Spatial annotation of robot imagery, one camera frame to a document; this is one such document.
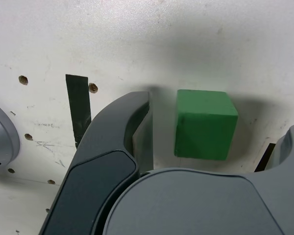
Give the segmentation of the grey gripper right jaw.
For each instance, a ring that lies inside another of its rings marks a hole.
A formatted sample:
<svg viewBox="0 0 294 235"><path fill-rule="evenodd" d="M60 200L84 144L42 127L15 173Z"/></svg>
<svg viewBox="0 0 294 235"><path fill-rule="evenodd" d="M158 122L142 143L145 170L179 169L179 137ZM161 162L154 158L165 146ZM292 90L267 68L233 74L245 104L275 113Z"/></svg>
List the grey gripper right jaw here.
<svg viewBox="0 0 294 235"><path fill-rule="evenodd" d="M156 170L115 202L105 235L294 235L294 125L270 168L229 175Z"/></svg>

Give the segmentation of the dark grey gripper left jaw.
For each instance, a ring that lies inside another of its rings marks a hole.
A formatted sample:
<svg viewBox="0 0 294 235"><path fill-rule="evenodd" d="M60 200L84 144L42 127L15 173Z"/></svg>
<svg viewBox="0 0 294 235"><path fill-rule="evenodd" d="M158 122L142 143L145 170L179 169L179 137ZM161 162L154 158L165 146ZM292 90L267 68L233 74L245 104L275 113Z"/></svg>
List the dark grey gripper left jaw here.
<svg viewBox="0 0 294 235"><path fill-rule="evenodd" d="M149 93L116 99L92 120L41 227L43 235L100 235L117 198L139 179L132 137Z"/></svg>

